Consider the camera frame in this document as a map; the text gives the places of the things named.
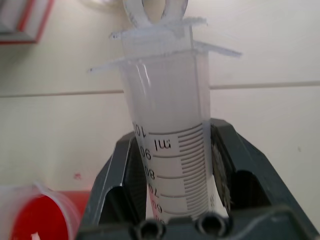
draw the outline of screw hole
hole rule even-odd
[[[202,234],[207,235],[222,237],[227,231],[224,219],[215,213],[210,213],[200,218],[197,226]]]
[[[161,223],[155,220],[144,221],[141,223],[138,231],[138,237],[142,240],[159,240],[164,232]]]

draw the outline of plastic cup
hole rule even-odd
[[[0,239],[74,240],[89,191],[0,187]]]

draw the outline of white wall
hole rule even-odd
[[[320,230],[320,2],[189,2],[186,14],[209,23],[194,30],[196,39],[244,53],[210,55],[211,116],[267,155]],[[121,8],[56,0],[40,44],[0,46],[1,184],[92,186],[132,127],[117,72],[86,70],[122,56],[108,36],[129,26]]]

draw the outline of syringe barrel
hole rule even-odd
[[[153,215],[160,221],[198,218],[214,209],[208,62],[207,52],[190,48],[120,65]]]

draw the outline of red cup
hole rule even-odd
[[[32,194],[12,212],[11,232],[6,239],[74,240],[89,196],[89,191],[57,192],[39,184],[33,186]]]

